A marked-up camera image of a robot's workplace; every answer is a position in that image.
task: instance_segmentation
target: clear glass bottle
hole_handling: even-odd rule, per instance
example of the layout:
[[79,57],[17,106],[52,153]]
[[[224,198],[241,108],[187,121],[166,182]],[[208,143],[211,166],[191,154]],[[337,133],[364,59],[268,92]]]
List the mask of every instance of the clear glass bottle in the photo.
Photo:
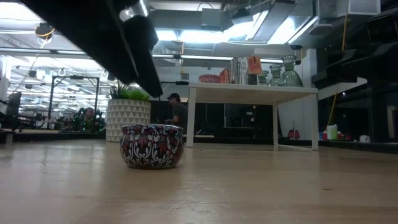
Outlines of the clear glass bottle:
[[280,79],[282,80],[282,85],[291,87],[303,87],[303,83],[299,75],[294,70],[294,66],[296,64],[296,56],[285,56],[282,58],[282,61],[285,67],[285,72],[280,77]]
[[268,71],[262,71],[261,74],[259,74],[259,85],[268,85],[267,79],[268,79]]
[[270,86],[282,86],[282,80],[280,79],[280,73],[282,71],[282,65],[275,64],[269,67],[271,69],[272,79],[269,82]]

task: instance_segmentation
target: white table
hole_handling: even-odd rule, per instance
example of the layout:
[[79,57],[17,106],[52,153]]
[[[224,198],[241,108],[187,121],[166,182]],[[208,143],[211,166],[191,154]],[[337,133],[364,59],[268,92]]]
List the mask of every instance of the white table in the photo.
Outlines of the white table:
[[290,102],[303,97],[311,98],[312,149],[318,149],[318,89],[234,85],[220,83],[190,83],[188,101],[187,147],[193,147],[196,103],[231,103],[249,105],[272,105],[274,145],[278,146],[278,104]]

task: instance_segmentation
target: light wood floor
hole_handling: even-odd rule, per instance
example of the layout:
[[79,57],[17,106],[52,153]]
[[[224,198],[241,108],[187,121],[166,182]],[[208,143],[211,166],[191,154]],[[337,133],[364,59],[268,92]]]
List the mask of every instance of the light wood floor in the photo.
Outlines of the light wood floor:
[[134,170],[118,144],[0,150],[0,223],[398,223],[398,156],[195,144],[176,169]]

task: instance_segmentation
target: patterned ceramic bowl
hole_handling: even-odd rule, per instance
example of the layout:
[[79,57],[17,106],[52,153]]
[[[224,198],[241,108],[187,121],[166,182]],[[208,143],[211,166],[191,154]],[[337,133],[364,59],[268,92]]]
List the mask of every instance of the patterned ceramic bowl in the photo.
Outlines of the patterned ceramic bowl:
[[199,82],[220,83],[220,76],[218,75],[200,75]]
[[130,168],[168,169],[180,161],[183,129],[164,124],[136,124],[122,127],[121,154]]

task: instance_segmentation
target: dark shirt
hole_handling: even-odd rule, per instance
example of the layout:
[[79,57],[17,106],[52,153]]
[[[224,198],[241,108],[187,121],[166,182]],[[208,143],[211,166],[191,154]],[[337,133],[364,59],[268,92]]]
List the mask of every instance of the dark shirt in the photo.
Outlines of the dark shirt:
[[187,132],[187,123],[188,123],[188,109],[182,103],[177,103],[173,105],[173,117],[178,116],[178,122],[174,123],[178,127],[184,129],[184,133]]

